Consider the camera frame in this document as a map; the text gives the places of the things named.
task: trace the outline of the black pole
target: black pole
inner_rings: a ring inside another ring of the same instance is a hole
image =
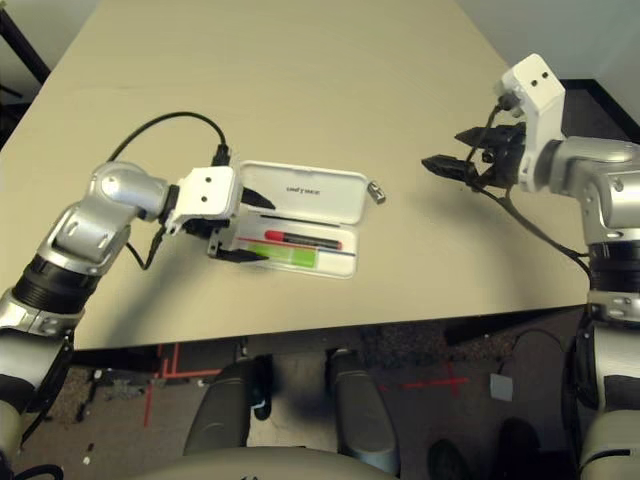
[[[42,58],[33,49],[29,41],[22,34],[9,14],[0,9],[0,36],[5,39],[11,49],[16,52],[16,55],[22,60],[29,71],[40,82],[44,83],[51,70],[44,63]]]

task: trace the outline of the small metal object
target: small metal object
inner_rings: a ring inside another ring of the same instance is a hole
[[[369,183],[369,185],[367,186],[367,191],[369,192],[369,195],[371,195],[371,198],[373,198],[373,201],[378,205],[384,203],[387,200],[387,196],[380,188],[380,185],[378,185],[378,183],[375,181]]]

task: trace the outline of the wall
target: wall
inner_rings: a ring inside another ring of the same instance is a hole
[[[638,23],[637,0],[457,0],[509,64],[537,52],[560,78],[595,78]]]
[[[640,124],[640,22],[614,52],[596,80]]]
[[[99,0],[8,0],[6,11],[44,62],[52,68],[80,31]],[[30,100],[39,84],[0,38],[0,83]],[[2,95],[2,101],[13,101]]]

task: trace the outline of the floor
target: floor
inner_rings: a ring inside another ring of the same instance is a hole
[[[563,128],[568,135],[625,139],[584,91],[568,92]],[[252,420],[249,444],[335,451],[333,407],[324,391],[324,352],[342,345],[362,353],[381,388],[399,438],[403,480],[428,478],[428,448],[443,437],[458,445],[474,478],[486,478],[500,424],[511,416],[536,428],[543,449],[562,449],[558,407],[563,354],[537,332],[522,336],[515,347],[514,339],[519,331],[535,327],[554,333],[566,346],[578,316],[578,310],[563,312],[455,348],[444,342],[445,322],[251,337],[245,345],[249,354],[274,353],[277,391],[272,416],[265,422]],[[229,345],[203,343],[193,358],[208,366],[215,359],[217,366],[224,366],[234,355]],[[503,374],[514,381],[511,402],[489,394],[489,374],[503,360]],[[56,463],[63,466],[67,479],[114,479],[181,455],[206,385],[197,380],[153,380],[150,394],[144,379],[121,380],[98,388],[78,423],[78,405],[90,385],[87,375],[85,370],[73,372],[52,419],[18,456],[18,471]]]

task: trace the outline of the black rubber joint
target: black rubber joint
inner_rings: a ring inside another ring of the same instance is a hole
[[[640,241],[591,245],[589,265],[594,290],[640,291]]]
[[[65,270],[36,255],[12,293],[16,300],[39,310],[78,313],[95,292],[100,278]]]

